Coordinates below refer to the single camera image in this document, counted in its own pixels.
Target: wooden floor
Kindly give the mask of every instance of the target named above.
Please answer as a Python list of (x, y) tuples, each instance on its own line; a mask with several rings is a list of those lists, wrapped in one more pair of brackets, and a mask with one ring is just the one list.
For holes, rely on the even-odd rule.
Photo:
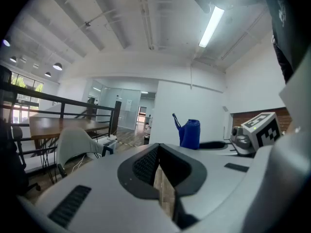
[[(125, 128), (118, 127), (117, 130), (117, 146), (116, 152), (123, 152), (133, 148), (130, 145), (134, 146), (142, 146), (144, 145), (144, 126), (137, 125), (135, 130), (129, 130)], [(81, 159), (74, 160), (72, 162), (66, 163), (65, 165), (65, 172), (70, 175), (72, 172), (72, 168), (79, 163)], [(87, 162), (92, 161), (92, 159), (85, 157), (81, 165), (85, 165)], [(56, 177), (57, 180), (61, 179), (58, 171), (56, 170)], [(40, 195), (46, 191), (49, 187), (52, 186), (52, 183), (49, 179), (48, 174), (38, 174), (32, 176), (29, 180), (29, 184), (33, 184), (38, 182), (41, 186), (41, 191), (36, 191), (36, 189), (32, 189), (28, 193), (25, 194), (25, 197), (29, 199), (33, 204), (37, 201)], [(159, 167), (155, 174), (155, 183), (154, 187), (159, 190), (160, 192), (160, 201), (159, 204), (161, 208), (165, 211), (165, 213), (169, 216), (173, 216), (173, 207), (174, 207), (174, 189), (168, 179), (166, 178), (164, 172), (162, 171), (161, 167)]]

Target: white chair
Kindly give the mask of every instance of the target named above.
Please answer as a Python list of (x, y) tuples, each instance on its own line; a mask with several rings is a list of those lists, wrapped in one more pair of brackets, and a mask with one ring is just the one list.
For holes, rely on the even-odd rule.
[(65, 163), (76, 155), (94, 153), (103, 157), (106, 150), (111, 151), (112, 149), (94, 141), (83, 129), (65, 128), (58, 140), (56, 163), (59, 173), (63, 178), (67, 176), (64, 169)]

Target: black office chair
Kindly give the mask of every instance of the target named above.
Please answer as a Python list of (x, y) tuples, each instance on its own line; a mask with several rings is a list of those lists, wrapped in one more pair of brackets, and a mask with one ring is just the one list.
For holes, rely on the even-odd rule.
[[(12, 72), (0, 66), (0, 82), (11, 83)], [(17, 93), (14, 90), (3, 90), (0, 86), (0, 104), (9, 108), (0, 108), (0, 157), (6, 169), (11, 184), (10, 188), (17, 194), (23, 195), (33, 187), (40, 190), (40, 186), (35, 183), (29, 186), (29, 180), (25, 172), (25, 160), (21, 150), (21, 142), (17, 141), (19, 153), (21, 153), (22, 163), (16, 153), (17, 147), (14, 143), (11, 132), (12, 110), (16, 101)], [(17, 139), (22, 138), (18, 129), (15, 129)]]

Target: black metal railing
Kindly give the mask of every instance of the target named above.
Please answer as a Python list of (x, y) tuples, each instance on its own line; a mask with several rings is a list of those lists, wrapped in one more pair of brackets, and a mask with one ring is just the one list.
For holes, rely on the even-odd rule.
[[(110, 107), (100, 106), (100, 105), (96, 105), (96, 104), (89, 104), (89, 103), (85, 103), (85, 102), (61, 98), (61, 97), (57, 97), (54, 95), (49, 95), (46, 93), (33, 91), (33, 90), (30, 90), (27, 88), (19, 87), (19, 86), (8, 84), (8, 83), (1, 84), (1, 88), (3, 90), (14, 92), (16, 94), (31, 96), (34, 98), (49, 100), (49, 101), (53, 101), (55, 103), (61, 104), (60, 112), (50, 112), (50, 111), (41, 111), (41, 110), (33, 110), (33, 109), (14, 107), (15, 101), (6, 100), (6, 98), (4, 98), (3, 99), (4, 101), (11, 102), (11, 106), (1, 104), (0, 108), (9, 109), (9, 110), (11, 110), (11, 112), (13, 110), (18, 110), (18, 111), (35, 112), (35, 113), (42, 113), (42, 114), (60, 115), (60, 118), (64, 118), (64, 116), (76, 116), (75, 118), (82, 116), (83, 118), (86, 117), (89, 119), (91, 117), (109, 117), (110, 118), (109, 121), (100, 121), (99, 122), (99, 123), (109, 123), (108, 133), (100, 134), (97, 137), (100, 137), (102, 135), (109, 135), (110, 136), (111, 133), (115, 133), (117, 130), (119, 113), (120, 113), (120, 108), (121, 108), (121, 102), (120, 101), (116, 102), (114, 108), (110, 108)], [(65, 113), (66, 104), (85, 107), (86, 110), (83, 111), (82, 113)], [(108, 110), (108, 111), (111, 111), (111, 113), (110, 113), (110, 115), (106, 115), (106, 114), (105, 115), (99, 115), (99, 114), (90, 113), (90, 112), (93, 112), (94, 108), (95, 109), (101, 109), (101, 110)], [(29, 123), (10, 123), (10, 126), (29, 127)], [(27, 137), (27, 138), (14, 140), (14, 141), (31, 141), (31, 140), (32, 140), (31, 138)], [(41, 151), (40, 150), (41, 146), (39, 146), (38, 143), (36, 144), (36, 141), (35, 141), (35, 148), (36, 148), (35, 150), (26, 151), (24, 154), (34, 154), (36, 152)]]

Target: white ceiling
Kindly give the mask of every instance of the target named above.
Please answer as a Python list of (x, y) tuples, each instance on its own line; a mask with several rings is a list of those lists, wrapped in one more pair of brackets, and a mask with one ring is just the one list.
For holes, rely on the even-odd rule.
[[(0, 59), (27, 56), (17, 67), (58, 81), (61, 71), (97, 52), (158, 51), (191, 58), (208, 24), (194, 0), (30, 0), (1, 46)], [(271, 31), (265, 4), (225, 11), (198, 61), (225, 71)], [(32, 68), (33, 62), (39, 69)]]

